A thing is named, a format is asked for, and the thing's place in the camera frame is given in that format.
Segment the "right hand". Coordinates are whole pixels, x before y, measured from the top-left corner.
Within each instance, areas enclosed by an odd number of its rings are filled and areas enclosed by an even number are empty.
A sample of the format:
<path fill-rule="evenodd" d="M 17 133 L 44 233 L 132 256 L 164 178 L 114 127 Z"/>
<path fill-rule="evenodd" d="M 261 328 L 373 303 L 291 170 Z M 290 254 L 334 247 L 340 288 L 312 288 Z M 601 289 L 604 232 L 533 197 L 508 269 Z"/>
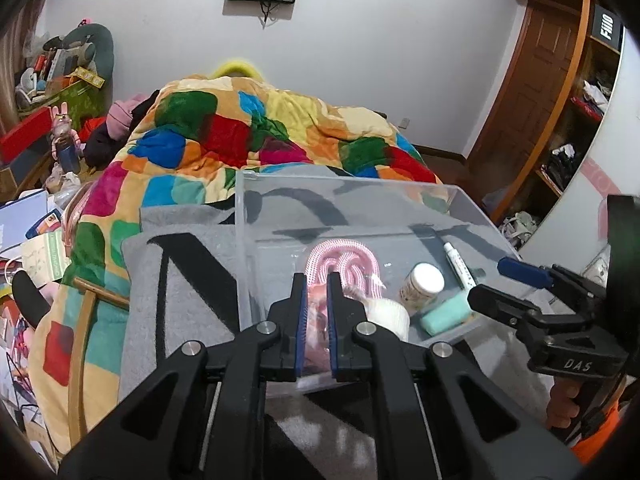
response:
<path fill-rule="evenodd" d="M 570 378 L 555 378 L 550 390 L 547 404 L 546 426 L 548 429 L 566 429 L 578 415 L 579 408 L 575 402 L 581 382 Z"/>

